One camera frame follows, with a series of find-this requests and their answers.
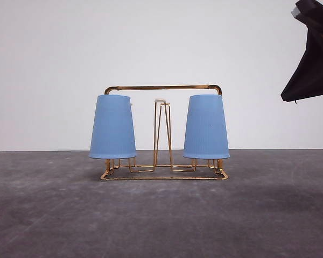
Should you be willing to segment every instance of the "metal wire frame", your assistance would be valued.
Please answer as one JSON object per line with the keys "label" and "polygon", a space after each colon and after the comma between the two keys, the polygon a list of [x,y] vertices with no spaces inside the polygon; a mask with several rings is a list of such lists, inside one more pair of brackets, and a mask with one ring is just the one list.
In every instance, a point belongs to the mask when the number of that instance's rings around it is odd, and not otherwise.
{"label": "metal wire frame", "polygon": [[[165,86],[117,86],[109,87],[105,90],[104,94],[109,94],[112,90],[161,90],[161,89],[215,89],[219,95],[222,91],[218,85],[165,85]],[[159,116],[157,119],[157,110],[159,104]],[[159,147],[159,136],[160,136],[160,122],[162,117],[162,109],[165,112],[166,130],[167,130],[167,141],[168,141],[168,152],[170,157],[170,164],[158,164],[158,147]],[[136,159],[133,157],[133,165],[131,159],[128,159],[127,165],[121,164],[121,159],[118,159],[118,165],[115,166],[115,160],[106,159],[106,170],[101,176],[102,180],[155,180],[155,179],[182,179],[182,180],[226,180],[228,175],[223,168],[223,160],[212,160],[213,165],[210,165],[211,161],[207,160],[207,165],[197,164],[197,159],[192,159],[191,164],[174,164],[172,155],[172,139],[171,139],[171,108],[170,103],[167,103],[164,99],[155,100],[155,121],[154,121],[154,132],[153,132],[153,164],[136,164]],[[128,167],[131,173],[144,173],[154,172],[156,167],[170,167],[172,172],[195,172],[197,167],[208,167],[213,169],[214,177],[189,177],[189,176],[172,176],[172,177],[115,177],[107,178],[107,176],[114,173],[114,169]],[[146,170],[134,170],[133,168],[149,168]]]}

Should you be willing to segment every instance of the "metal bar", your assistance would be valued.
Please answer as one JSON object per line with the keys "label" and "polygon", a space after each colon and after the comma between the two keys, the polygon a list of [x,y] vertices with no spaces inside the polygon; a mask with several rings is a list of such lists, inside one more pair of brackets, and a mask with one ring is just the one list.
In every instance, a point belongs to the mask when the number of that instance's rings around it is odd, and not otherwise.
{"label": "metal bar", "polygon": [[104,94],[109,94],[113,90],[195,90],[214,89],[221,95],[222,91],[218,85],[155,85],[155,86],[112,86],[108,87]]}

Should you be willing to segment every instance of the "upside-down cup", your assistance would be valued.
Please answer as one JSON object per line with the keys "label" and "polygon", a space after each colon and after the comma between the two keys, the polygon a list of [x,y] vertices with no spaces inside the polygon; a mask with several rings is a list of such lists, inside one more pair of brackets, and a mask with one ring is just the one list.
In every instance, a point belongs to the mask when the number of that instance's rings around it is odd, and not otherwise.
{"label": "upside-down cup", "polygon": [[98,96],[89,156],[95,159],[127,159],[136,156],[128,96]]}
{"label": "upside-down cup", "polygon": [[183,156],[192,159],[230,157],[221,95],[190,97]]}

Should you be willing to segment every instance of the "white wall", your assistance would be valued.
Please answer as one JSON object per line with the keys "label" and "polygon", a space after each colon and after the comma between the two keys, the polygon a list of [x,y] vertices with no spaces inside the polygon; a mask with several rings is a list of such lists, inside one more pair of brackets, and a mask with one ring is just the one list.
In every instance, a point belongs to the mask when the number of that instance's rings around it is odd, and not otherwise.
{"label": "white wall", "polygon": [[[280,97],[306,43],[295,1],[0,0],[0,151],[89,149],[97,95],[158,84],[219,84],[230,148],[323,148],[323,96]],[[120,92],[137,148],[152,148],[156,97],[182,148],[199,93]]]}

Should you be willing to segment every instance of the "black fabric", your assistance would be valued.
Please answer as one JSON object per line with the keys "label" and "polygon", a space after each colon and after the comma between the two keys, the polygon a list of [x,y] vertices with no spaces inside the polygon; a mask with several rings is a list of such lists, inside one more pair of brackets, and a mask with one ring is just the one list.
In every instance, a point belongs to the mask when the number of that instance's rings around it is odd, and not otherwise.
{"label": "black fabric", "polygon": [[[315,19],[318,15],[318,11],[313,12],[309,9],[306,9],[306,13],[301,14],[305,16],[309,13],[311,13],[311,19]],[[281,97],[284,101],[289,102],[320,95],[323,95],[323,34],[308,26],[305,53],[298,68],[281,93]]]}

